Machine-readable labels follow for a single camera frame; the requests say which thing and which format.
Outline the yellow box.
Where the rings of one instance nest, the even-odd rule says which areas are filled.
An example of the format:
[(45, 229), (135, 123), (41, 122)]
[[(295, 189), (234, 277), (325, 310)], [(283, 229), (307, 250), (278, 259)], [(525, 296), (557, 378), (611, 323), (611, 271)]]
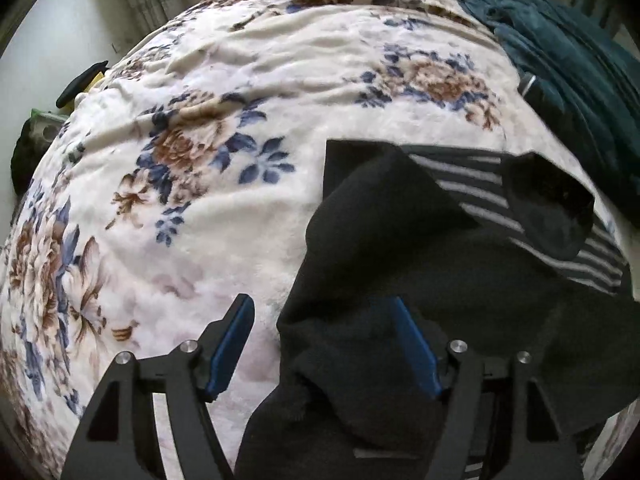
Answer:
[(83, 91), (83, 92), (79, 92), (77, 96), (75, 96), (74, 99), (74, 109), (77, 110), (78, 107), (80, 107), (80, 104), (82, 102), (85, 101), (85, 99), (87, 99), (87, 96), (90, 94), (89, 91)]

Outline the black striped sweater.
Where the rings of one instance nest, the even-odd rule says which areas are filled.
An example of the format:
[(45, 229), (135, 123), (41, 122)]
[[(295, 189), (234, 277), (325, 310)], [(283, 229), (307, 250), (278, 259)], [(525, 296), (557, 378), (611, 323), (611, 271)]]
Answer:
[(331, 141), (306, 245), (241, 479), (428, 479), (444, 410), (414, 383), (390, 297), (482, 356), (528, 351), (580, 466), (638, 398), (628, 263), (544, 156)]

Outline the floral bed blanket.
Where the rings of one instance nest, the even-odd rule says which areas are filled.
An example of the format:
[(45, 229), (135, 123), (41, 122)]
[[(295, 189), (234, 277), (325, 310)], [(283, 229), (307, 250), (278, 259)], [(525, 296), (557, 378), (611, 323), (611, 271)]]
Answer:
[(107, 365), (257, 318), (212, 407), (234, 457), (279, 375), (277, 317), (330, 139), (535, 151), (588, 176), (456, 0), (202, 0), (145, 37), (70, 115), (1, 251), (6, 422), (56, 478)]

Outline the white appliance on floor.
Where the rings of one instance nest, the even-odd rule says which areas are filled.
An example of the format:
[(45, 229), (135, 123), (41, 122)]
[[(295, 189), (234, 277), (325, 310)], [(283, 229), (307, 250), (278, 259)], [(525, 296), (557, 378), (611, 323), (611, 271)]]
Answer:
[(30, 136), (35, 141), (51, 143), (60, 133), (67, 116), (43, 112), (33, 108), (29, 119), (30, 128), (32, 129)]

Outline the teal plush blanket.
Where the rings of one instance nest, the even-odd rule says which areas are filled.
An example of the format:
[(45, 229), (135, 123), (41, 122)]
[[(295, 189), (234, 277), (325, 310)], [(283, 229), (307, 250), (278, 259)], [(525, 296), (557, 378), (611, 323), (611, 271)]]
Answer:
[(639, 62), (579, 11), (551, 0), (457, 0), (535, 78), (525, 99), (598, 189), (639, 222)]

